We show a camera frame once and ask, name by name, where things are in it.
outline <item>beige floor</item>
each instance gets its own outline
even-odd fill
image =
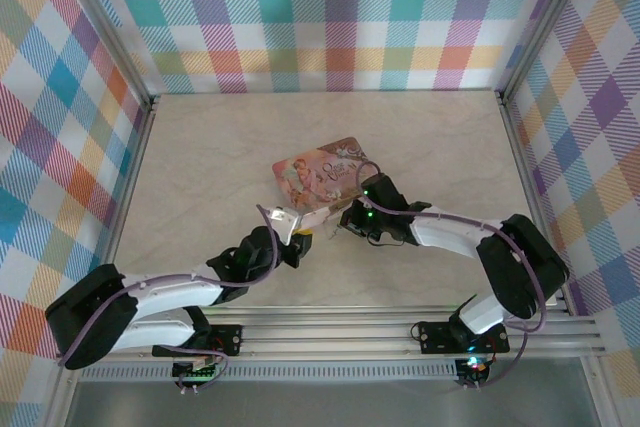
[[[282,205],[281,159],[355,136],[409,202],[480,218],[528,213],[490,92],[164,96],[133,196],[122,272],[188,272]],[[435,248],[374,248],[335,223],[234,305],[458,305],[488,283],[470,259]]]

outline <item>marble surface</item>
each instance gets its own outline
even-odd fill
[[[528,214],[491,92],[163,96],[122,240],[120,271],[188,272],[282,205],[271,165],[354,136],[409,202],[479,218]],[[374,248],[316,229],[233,305],[451,305],[488,287],[479,262],[436,248]]]

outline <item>purple cable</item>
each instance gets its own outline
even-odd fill
[[[213,385],[213,383],[218,380],[220,378],[220,376],[222,374],[225,373],[225,371],[227,370],[227,367],[229,367],[229,356],[227,354],[225,354],[224,352],[220,352],[217,350],[203,350],[203,349],[183,349],[182,347],[173,347],[171,345],[161,345],[160,347],[167,349],[167,350],[172,350],[173,352],[177,352],[179,354],[191,354],[191,355],[211,355],[214,357],[220,357],[222,359],[225,360],[224,363],[224,367],[222,367],[222,369],[220,369],[216,375],[213,376],[213,378],[211,380],[208,380],[207,382],[205,382],[204,384],[202,384],[200,387],[193,387],[193,392],[194,393],[198,393],[198,391],[202,391],[202,390],[206,390],[209,387],[211,387]],[[182,385],[182,379],[184,379],[185,375],[180,375],[180,377],[178,378],[178,385],[180,386],[180,389],[184,389],[184,386]]]
[[[546,305],[546,300],[544,298],[544,294],[542,292],[542,287],[540,286],[540,282],[538,281],[538,278],[536,277],[536,274],[533,271],[533,267],[531,267],[531,264],[529,263],[529,260],[524,255],[524,252],[522,252],[522,250],[520,250],[518,245],[513,241],[513,239],[511,237],[509,237],[507,234],[502,232],[500,229],[497,229],[492,225],[485,224],[485,223],[480,222],[478,220],[470,219],[468,217],[462,217],[462,216],[453,215],[453,214],[439,214],[439,213],[435,213],[435,212],[405,212],[405,211],[401,211],[401,210],[391,210],[391,209],[387,209],[385,207],[382,207],[381,205],[378,205],[375,202],[373,202],[364,193],[364,189],[362,188],[362,183],[360,182],[360,172],[362,171],[362,168],[365,165],[373,166],[378,171],[378,173],[380,173],[381,170],[380,170],[380,167],[378,167],[378,164],[376,164],[375,162],[371,162],[370,160],[367,160],[367,161],[361,163],[358,166],[358,168],[356,169],[356,187],[357,187],[358,191],[360,192],[360,195],[374,209],[379,210],[380,212],[383,212],[383,213],[389,214],[389,215],[407,215],[407,216],[411,216],[411,217],[430,217],[430,218],[438,218],[438,219],[445,219],[445,220],[453,220],[454,222],[460,222],[462,224],[472,225],[474,227],[480,227],[481,229],[487,229],[489,232],[493,232],[494,234],[498,235],[502,240],[504,240],[507,243],[507,245],[509,245],[509,247],[518,255],[518,257],[522,261],[522,265],[524,266],[525,270],[527,271],[527,274],[529,274],[529,277],[531,278],[531,283],[533,284],[533,288],[536,291],[536,300],[538,302],[538,307],[540,308],[540,322],[538,322],[538,325],[536,325],[535,327],[533,327],[533,328],[528,328],[526,326],[516,327],[514,325],[509,325],[509,327],[512,327],[512,328],[517,329],[517,330],[522,330],[523,332],[527,332],[527,333],[530,333],[530,334],[535,333],[535,332],[539,332],[540,330],[542,330],[544,328],[545,323],[547,322],[547,305]]]
[[[258,208],[258,211],[260,212],[260,215],[262,215],[262,218],[264,219],[265,223],[267,224],[267,229],[269,229],[269,237],[271,238],[271,247],[273,249],[273,258],[271,259],[271,265],[269,266],[269,270],[267,270],[264,273],[264,275],[258,277],[257,279],[250,280],[248,282],[226,282],[226,281],[222,281],[222,280],[209,279],[207,277],[202,277],[200,275],[191,276],[191,274],[170,274],[170,275],[160,275],[158,277],[153,277],[151,279],[143,279],[143,280],[141,280],[139,282],[131,284],[131,285],[125,287],[124,289],[121,289],[118,292],[116,292],[115,294],[113,294],[111,297],[109,297],[107,300],[105,300],[104,303],[102,305],[100,305],[100,307],[98,307],[96,309],[96,311],[93,313],[93,315],[91,317],[89,317],[89,320],[87,320],[87,322],[84,324],[84,326],[82,327],[82,329],[78,333],[78,336],[76,337],[76,339],[69,346],[67,351],[64,353],[64,355],[62,356],[62,358],[58,362],[58,365],[64,366],[67,363],[67,361],[71,358],[71,356],[78,349],[78,346],[80,345],[82,340],[85,338],[85,336],[87,335],[87,333],[89,332],[91,327],[93,327],[93,324],[96,323],[98,318],[103,314],[103,312],[105,310],[107,310],[107,308],[109,307],[109,305],[111,305],[113,303],[113,301],[115,301],[117,298],[122,297],[123,295],[131,292],[132,290],[139,289],[140,285],[142,283],[146,284],[146,287],[151,287],[154,284],[157,284],[158,282],[163,282],[163,281],[166,281],[166,280],[175,280],[175,281],[185,281],[186,280],[186,281],[193,281],[193,282],[206,282],[208,284],[219,285],[221,287],[251,287],[252,285],[256,285],[256,284],[262,282],[263,280],[265,280],[267,277],[269,277],[271,275],[271,273],[274,271],[274,269],[276,268],[276,264],[278,262],[278,241],[277,241],[277,238],[276,238],[276,233],[273,230],[273,227],[271,226],[271,222],[269,221],[269,217],[267,215],[267,211],[265,209],[263,209],[262,206],[259,205],[259,204],[256,205],[256,207]]]

